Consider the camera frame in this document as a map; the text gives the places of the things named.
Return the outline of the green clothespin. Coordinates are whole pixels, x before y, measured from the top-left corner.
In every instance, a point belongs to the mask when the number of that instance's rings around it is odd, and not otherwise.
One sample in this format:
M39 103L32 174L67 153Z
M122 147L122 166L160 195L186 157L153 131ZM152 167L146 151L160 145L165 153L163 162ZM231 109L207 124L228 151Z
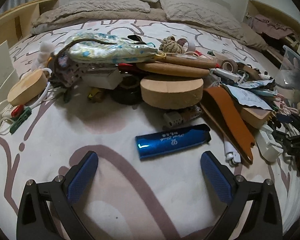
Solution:
M23 111L23 113L17 118L17 120L12 124L10 127L9 132L11 134L14 134L17 129L29 118L29 116L32 114L32 109L30 107L26 107Z

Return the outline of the brown leather sleeve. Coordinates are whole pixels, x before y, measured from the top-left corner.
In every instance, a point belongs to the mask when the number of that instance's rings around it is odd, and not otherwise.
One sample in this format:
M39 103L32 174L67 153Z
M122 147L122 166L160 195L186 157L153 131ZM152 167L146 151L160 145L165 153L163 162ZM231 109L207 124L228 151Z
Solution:
M255 146L255 139L229 93L222 87L204 89L200 107L233 144L243 162L251 165L254 160L251 149Z

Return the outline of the blue lighter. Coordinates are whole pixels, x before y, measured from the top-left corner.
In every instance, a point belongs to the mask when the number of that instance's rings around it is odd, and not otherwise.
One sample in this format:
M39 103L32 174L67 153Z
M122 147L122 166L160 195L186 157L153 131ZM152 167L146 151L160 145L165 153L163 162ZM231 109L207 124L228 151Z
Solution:
M210 140L210 128L206 124L135 137L139 159L148 159L178 152L207 143Z

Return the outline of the white lighter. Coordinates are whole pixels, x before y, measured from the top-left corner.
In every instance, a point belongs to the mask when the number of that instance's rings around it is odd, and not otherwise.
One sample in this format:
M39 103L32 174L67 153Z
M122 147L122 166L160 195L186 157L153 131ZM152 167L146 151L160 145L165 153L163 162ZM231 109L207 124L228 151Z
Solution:
M233 144L224 138L224 151L226 162L231 166L237 166L241 163L241 156L234 148Z

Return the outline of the bunny print blanket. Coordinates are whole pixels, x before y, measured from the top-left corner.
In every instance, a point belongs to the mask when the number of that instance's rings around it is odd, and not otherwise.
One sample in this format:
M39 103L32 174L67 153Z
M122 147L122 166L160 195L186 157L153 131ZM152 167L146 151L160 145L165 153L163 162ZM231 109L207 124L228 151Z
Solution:
M202 53L215 50L262 72L271 73L271 67L275 68L258 51L183 24L110 20L20 41L10 48L18 75L30 69L42 42L60 46L80 31L136 34L156 47L167 36L184 37ZM227 164L222 133L208 118L198 118L188 125L207 123L212 137L209 144L141 161L135 137L164 131L164 111L145 103L121 105L109 97L102 103L89 103L87 88L80 84L66 104L62 98L43 102L13 135L0 136L0 227L6 237L16 239L17 213L27 180L52 181L66 174L88 151L95 151L99 157L96 176L75 209L96 239L203 239L226 206L204 179L200 156L210 150ZM229 168L247 180L274 181L285 233L300 217L299 174L288 158L279 156L268 165L257 147L252 151L254 162L249 168Z

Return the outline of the red clothespin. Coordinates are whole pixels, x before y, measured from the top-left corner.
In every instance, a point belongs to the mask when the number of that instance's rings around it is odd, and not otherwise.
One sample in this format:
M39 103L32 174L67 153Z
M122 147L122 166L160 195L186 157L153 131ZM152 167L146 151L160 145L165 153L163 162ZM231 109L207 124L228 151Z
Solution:
M18 118L24 111L23 105L15 106L11 111L11 117L12 118Z

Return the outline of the oval wooden box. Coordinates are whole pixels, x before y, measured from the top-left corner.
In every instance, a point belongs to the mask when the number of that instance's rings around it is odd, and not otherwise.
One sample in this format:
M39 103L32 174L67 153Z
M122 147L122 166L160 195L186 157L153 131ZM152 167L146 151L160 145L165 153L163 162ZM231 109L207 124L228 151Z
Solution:
M47 77L43 70L30 72L10 89L7 102L12 106L24 105L38 96L46 85Z

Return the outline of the round cork block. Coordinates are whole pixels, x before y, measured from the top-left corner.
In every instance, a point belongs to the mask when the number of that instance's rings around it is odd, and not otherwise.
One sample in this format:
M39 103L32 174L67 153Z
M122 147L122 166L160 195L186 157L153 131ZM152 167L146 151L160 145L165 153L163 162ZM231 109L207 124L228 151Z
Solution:
M145 103L160 109L183 109L196 105L203 96L203 79L149 76L140 81Z

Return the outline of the brown tape roll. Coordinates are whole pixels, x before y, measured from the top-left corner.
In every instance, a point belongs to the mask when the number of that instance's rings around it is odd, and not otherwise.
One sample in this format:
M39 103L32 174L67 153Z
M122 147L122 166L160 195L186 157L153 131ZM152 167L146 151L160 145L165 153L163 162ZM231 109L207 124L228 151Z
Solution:
M238 72L238 64L234 60L224 60L221 68L234 74Z

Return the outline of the clear plastic storage bin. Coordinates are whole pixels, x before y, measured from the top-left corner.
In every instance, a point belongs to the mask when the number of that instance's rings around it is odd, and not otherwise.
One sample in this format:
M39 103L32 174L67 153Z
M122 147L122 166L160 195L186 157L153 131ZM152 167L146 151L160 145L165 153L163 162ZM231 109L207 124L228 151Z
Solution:
M300 115L300 55L288 46L283 46L285 54L275 76L276 89L287 105L298 110Z

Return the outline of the flat cork disc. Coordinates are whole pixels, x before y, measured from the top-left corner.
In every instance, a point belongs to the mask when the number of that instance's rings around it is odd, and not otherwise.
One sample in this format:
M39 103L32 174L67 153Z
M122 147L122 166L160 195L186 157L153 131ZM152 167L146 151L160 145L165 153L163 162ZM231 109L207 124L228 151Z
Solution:
M171 63L137 63L136 66L143 71L161 74L161 75L170 75L170 76L179 76L179 77L197 77L202 78L210 74L210 71L207 69L200 69L188 66L182 66Z

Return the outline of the white plush toy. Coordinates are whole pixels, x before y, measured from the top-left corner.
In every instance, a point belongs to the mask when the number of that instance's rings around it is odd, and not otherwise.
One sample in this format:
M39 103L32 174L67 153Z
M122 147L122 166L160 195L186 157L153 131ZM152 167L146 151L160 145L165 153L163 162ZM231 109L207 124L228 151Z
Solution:
M40 44L39 53L34 59L31 70L46 68L51 53L55 50L55 45L51 42L44 41Z

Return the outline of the wooden bedside shelf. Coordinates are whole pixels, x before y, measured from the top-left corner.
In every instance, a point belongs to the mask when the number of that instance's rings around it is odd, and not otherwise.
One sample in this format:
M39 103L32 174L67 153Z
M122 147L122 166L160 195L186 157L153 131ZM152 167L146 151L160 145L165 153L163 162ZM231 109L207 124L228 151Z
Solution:
M0 45L11 48L31 33L32 22L59 5L59 0L34 0L0 14Z

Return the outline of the beige folded quilt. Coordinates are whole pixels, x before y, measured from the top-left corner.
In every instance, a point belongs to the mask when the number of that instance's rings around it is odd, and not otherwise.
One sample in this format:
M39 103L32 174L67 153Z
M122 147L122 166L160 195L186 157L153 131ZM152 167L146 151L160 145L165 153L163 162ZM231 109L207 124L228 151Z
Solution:
M111 20L149 14L151 7L140 0L75 0L46 11L32 22L32 34L58 29L80 19Z

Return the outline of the beige quilted pillow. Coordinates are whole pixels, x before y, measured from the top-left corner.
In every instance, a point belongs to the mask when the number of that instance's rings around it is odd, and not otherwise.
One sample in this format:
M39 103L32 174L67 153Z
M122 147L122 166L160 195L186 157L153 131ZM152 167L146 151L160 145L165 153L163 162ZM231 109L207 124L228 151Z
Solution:
M230 10L210 0L160 0L168 20L223 32L240 40L243 28Z

